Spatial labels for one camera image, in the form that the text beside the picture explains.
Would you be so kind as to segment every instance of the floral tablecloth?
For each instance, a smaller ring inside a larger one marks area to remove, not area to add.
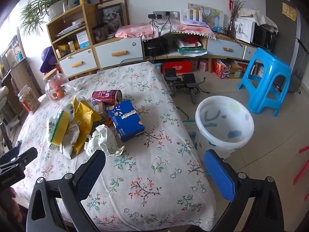
[[[29,201],[36,179],[60,179],[89,159],[84,150],[72,159],[49,150],[45,141],[49,117],[75,94],[89,99],[96,90],[120,89],[123,98],[135,106],[145,132],[125,142],[121,156],[106,158],[89,197],[81,202],[85,210],[100,230],[160,230],[185,224],[211,230],[213,191],[155,66],[149,62],[123,66],[78,81],[82,90],[72,89],[58,102],[42,96],[41,106],[27,117],[18,137],[23,141],[21,153],[36,147],[38,157],[26,167],[26,177],[13,186],[16,192]],[[64,219],[70,221],[62,200],[58,205]]]

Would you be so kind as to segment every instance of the red box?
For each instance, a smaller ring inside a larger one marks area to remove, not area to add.
[[[230,64],[226,60],[214,60],[212,63],[214,72],[219,78],[229,78],[230,77]]]
[[[191,73],[192,61],[179,61],[179,62],[167,62],[162,66],[162,73],[165,74],[166,68],[175,68],[176,74],[179,73]]]

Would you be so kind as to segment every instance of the yellow handle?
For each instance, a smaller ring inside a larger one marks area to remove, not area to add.
[[[127,53],[127,51],[118,51],[118,52],[114,52],[112,53],[112,56],[120,56],[120,55],[125,55]]]
[[[80,65],[82,65],[82,61],[79,61],[75,64],[72,64],[71,67],[74,68],[74,67],[77,67],[77,66],[80,66]]]
[[[223,50],[224,50],[224,51],[229,51],[229,52],[233,52],[233,51],[234,51],[234,50],[231,49],[231,48],[225,48],[225,47],[223,47]]]

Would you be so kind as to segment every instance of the white drawer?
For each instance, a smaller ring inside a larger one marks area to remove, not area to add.
[[[251,58],[253,57],[253,55],[256,52],[256,48],[250,47],[250,46],[245,46],[245,52],[244,52],[244,56],[243,56],[243,60],[251,60]]]
[[[71,67],[72,65],[80,61],[82,61],[81,65],[73,68]],[[64,60],[61,60],[59,63],[63,73],[69,78],[76,74],[81,74],[83,72],[97,68],[92,49],[87,49],[72,56],[69,56]]]
[[[242,59],[244,56],[244,45],[242,45],[241,47],[236,42],[226,41],[222,39],[208,39],[207,54]]]
[[[141,39],[124,38],[95,47],[101,68],[118,65],[129,58],[143,57]]]

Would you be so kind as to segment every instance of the yellow sponge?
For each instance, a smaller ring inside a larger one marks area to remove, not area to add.
[[[65,135],[66,129],[68,128],[70,120],[70,114],[66,111],[61,111],[59,117],[56,121],[55,130],[52,135],[51,143],[60,146],[63,137]]]

